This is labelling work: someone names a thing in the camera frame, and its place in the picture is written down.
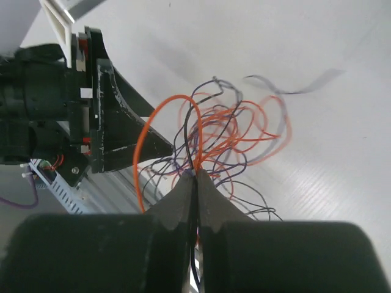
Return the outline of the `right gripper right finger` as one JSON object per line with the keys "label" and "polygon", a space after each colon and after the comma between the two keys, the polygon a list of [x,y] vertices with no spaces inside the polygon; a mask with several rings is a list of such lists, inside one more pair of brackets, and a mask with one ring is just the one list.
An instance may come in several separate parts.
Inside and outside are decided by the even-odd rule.
{"label": "right gripper right finger", "polygon": [[348,222],[252,220],[197,172],[203,292],[387,292],[368,236]]}

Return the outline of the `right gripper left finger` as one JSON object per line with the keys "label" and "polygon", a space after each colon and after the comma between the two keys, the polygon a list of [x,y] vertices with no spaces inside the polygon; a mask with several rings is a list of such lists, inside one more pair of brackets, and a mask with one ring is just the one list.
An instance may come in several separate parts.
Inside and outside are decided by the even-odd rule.
{"label": "right gripper left finger", "polygon": [[188,292],[196,181],[143,214],[41,214],[22,222],[1,261],[2,292]]}

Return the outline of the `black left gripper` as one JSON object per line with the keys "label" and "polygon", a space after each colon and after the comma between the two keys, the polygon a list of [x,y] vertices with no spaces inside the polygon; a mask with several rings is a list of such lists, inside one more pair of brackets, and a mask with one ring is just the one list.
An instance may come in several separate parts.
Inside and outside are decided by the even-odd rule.
{"label": "black left gripper", "polygon": [[92,173],[133,165],[145,121],[120,93],[104,54],[102,33],[71,36],[71,55],[58,44],[19,49],[1,60],[1,163],[48,161],[74,186]]}

